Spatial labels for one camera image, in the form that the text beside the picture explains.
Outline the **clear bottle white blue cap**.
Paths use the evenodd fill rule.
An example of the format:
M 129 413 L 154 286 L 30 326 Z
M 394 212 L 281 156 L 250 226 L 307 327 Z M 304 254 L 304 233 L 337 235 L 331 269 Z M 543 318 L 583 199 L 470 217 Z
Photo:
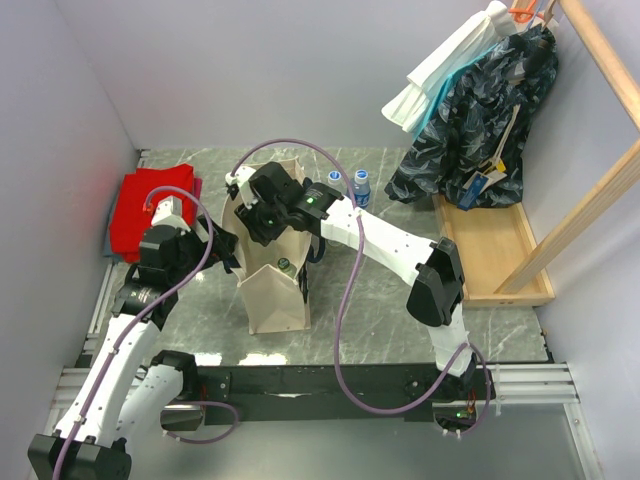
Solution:
M 331 188 L 338 191 L 341 191 L 344 187 L 343 176 L 337 170 L 332 170 L 329 172 L 327 176 L 327 183 Z

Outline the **beige canvas tote bag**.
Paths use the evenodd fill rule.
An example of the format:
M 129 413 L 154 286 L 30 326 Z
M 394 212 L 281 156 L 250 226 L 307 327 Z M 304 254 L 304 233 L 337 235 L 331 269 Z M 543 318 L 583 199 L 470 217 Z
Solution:
M 304 173 L 297 159 L 276 163 L 291 177 L 303 180 Z M 238 237 L 235 256 L 240 267 L 232 272 L 238 280 L 252 335 L 304 330 L 311 324 L 306 262 L 314 230 L 313 217 L 305 211 L 303 200 L 298 207 L 310 218 L 311 232 L 297 232 L 288 227 L 267 246 L 253 242 L 235 214 L 238 206 L 251 207 L 256 202 L 248 182 L 265 164 L 242 165 L 226 176 L 228 197 L 222 213 L 222 227 Z M 297 267 L 296 279 L 278 270 L 276 263 L 281 257 L 288 258 Z

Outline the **blue label water bottle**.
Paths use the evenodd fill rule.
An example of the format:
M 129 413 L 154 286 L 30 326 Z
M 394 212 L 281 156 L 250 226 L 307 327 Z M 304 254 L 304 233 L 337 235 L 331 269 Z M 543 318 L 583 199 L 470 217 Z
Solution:
M 371 195 L 369 174 L 364 169 L 359 169 L 352 178 L 352 188 L 356 205 L 361 209 L 366 209 Z

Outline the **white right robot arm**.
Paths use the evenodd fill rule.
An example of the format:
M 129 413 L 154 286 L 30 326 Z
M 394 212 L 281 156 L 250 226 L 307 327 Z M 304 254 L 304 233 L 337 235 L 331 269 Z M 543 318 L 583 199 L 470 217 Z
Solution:
M 306 232 L 361 252 L 401 278 L 411 291 L 408 313 L 426 326 L 440 372 L 437 397 L 465 399 L 478 357 L 463 321 L 464 273 L 456 244 L 419 237 L 353 206 L 323 183 L 303 185 L 276 162 L 241 166 L 226 176 L 235 210 L 250 238 L 267 246 L 286 228 Z

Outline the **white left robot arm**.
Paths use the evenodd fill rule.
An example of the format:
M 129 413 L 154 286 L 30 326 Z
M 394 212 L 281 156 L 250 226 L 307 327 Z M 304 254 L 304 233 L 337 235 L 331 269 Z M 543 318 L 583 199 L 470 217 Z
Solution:
M 134 439 L 173 402 L 209 406 L 194 355 L 163 350 L 139 385 L 143 358 L 197 273 L 233 256 L 235 235 L 208 214 L 189 226 L 156 214 L 140 258 L 117 290 L 103 344 L 79 392 L 51 434 L 37 434 L 28 458 L 39 479 L 126 479 Z

